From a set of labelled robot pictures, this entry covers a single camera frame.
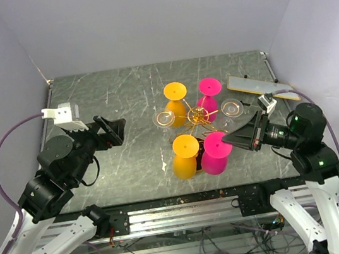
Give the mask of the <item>clear wine glass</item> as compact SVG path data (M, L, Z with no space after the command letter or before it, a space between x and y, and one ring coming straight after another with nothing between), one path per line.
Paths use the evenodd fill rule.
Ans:
M173 124L175 115L170 109L158 109L152 117L153 124L158 128L162 138L169 144L172 144L176 138Z
M244 106L239 100L225 99L225 101L221 103L218 112L218 115L220 115L219 123L224 128L232 126L235 120L242 116L243 113Z

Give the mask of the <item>magenta wine glass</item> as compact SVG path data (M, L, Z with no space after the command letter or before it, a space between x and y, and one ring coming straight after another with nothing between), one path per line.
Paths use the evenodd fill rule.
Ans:
M208 121L214 122L218 114L217 96L222 90L221 82L214 78L204 78L199 82L199 90L203 96L197 101L196 106L202 107L208 114Z
M201 160L201 167L204 172L218 176L226 170L232 145L223 142L226 135L221 131L215 131L204 139L204 152Z

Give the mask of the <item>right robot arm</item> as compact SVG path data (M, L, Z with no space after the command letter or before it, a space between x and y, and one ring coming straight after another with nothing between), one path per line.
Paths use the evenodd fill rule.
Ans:
M315 221L286 186L258 195L258 205L282 214L308 254L339 254L339 157L323 141L327 119L316 104L303 102L289 113L287 122L286 126L273 124L257 112L222 140L251 151L263 145L290 150L292 165L310 190L321 221Z

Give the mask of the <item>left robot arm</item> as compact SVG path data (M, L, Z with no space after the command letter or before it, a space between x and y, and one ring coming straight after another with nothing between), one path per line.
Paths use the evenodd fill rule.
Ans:
M41 168L21 194L0 254L70 254L82 242L108 234L110 215L91 205L64 233L36 249L42 235L73 198L73 190L85 184L88 166L98 162L95 152L123 144L125 124L125 119L108 121L95 116L83 130L65 130L45 143L37 156Z

